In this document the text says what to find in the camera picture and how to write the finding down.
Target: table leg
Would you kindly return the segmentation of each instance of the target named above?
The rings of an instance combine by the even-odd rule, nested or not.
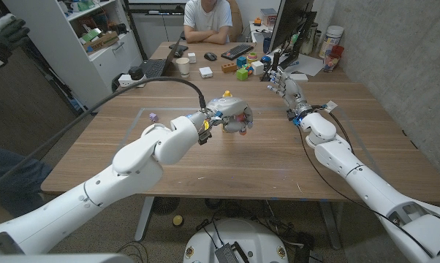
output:
[[[152,212],[153,200],[155,197],[145,197],[144,205],[142,206],[142,212],[140,213],[139,224],[137,225],[137,230],[135,231],[134,239],[140,242],[145,237],[145,232],[147,231],[147,225],[150,221],[150,215]]]
[[[330,245],[335,250],[341,249],[342,245],[340,243],[340,237],[338,235],[337,225],[335,224],[330,202],[319,202],[319,206],[327,228],[327,233],[329,234]]]

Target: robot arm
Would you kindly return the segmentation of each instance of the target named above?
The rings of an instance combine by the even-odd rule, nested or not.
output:
[[[247,117],[235,120],[239,115]],[[213,126],[224,124],[226,131],[239,132],[252,126],[252,120],[245,101],[228,97],[172,120],[171,129],[151,125],[140,139],[120,149],[98,175],[43,207],[0,224],[0,233],[6,232],[25,254],[46,253],[108,205],[155,186],[163,175],[162,164],[175,164],[196,142],[205,143]]]
[[[289,119],[309,132],[306,142],[314,149],[317,160],[340,175],[370,209],[391,220],[376,214],[403,254],[414,263],[428,262],[440,255],[440,207],[401,194],[365,166],[351,152],[349,143],[336,134],[335,126],[308,104],[299,85],[286,72],[279,68],[271,79],[278,88],[268,88],[284,98]]]

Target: keyboard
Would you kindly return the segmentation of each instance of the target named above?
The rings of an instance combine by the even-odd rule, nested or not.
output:
[[[254,47],[248,44],[241,44],[241,45],[237,45],[236,47],[228,50],[227,52],[221,54],[222,58],[226,58],[229,60],[233,60],[241,55],[243,55],[244,53],[253,50]]]
[[[264,37],[264,38],[266,38],[266,37],[268,37],[268,38],[272,38],[272,32],[262,32],[262,36]]]
[[[145,65],[146,69],[148,69],[145,72],[145,76],[147,78],[151,78],[151,77],[161,77],[163,75],[163,68],[164,68],[164,63],[165,63],[166,59],[162,59],[162,60],[150,60],[149,61],[149,65]]]

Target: blue toy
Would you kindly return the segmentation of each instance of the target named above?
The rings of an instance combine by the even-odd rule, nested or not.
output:
[[[246,65],[246,58],[245,57],[239,57],[236,59],[236,66],[239,68],[243,67],[243,65]]]

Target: computer mouse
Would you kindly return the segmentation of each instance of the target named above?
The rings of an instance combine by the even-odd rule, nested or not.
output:
[[[217,55],[215,55],[215,54],[212,53],[212,52],[207,52],[207,53],[204,55],[204,58],[207,59],[207,60],[209,60],[209,61],[215,61],[215,60],[217,60]]]

